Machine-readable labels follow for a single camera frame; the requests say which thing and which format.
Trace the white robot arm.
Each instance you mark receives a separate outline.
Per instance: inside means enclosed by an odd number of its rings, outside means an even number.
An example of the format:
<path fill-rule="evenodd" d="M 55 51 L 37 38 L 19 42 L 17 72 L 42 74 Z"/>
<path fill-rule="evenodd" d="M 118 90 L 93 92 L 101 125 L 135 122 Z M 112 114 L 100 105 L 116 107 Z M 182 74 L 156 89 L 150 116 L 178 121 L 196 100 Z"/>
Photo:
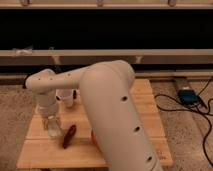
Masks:
<path fill-rule="evenodd" d="M 45 116 L 57 110 L 57 89 L 80 91 L 109 171 L 163 171 L 130 93 L 134 79 L 131 65 L 115 60 L 59 74 L 44 69 L 29 76 L 25 85 L 35 93 Z"/>

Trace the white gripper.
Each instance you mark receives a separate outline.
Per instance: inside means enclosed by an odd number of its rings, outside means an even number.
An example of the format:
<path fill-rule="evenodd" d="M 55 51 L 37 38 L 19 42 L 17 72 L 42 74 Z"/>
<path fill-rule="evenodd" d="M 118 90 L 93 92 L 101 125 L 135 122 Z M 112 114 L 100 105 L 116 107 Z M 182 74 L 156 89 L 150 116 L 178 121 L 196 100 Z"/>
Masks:
<path fill-rule="evenodd" d="M 49 116 L 54 116 L 54 120 L 58 130 L 61 129 L 61 119 L 55 116 L 59 111 L 59 106 L 56 100 L 56 92 L 50 91 L 47 93 L 40 93 L 36 95 L 37 111 L 43 117 L 42 123 L 44 130 L 48 130 Z"/>

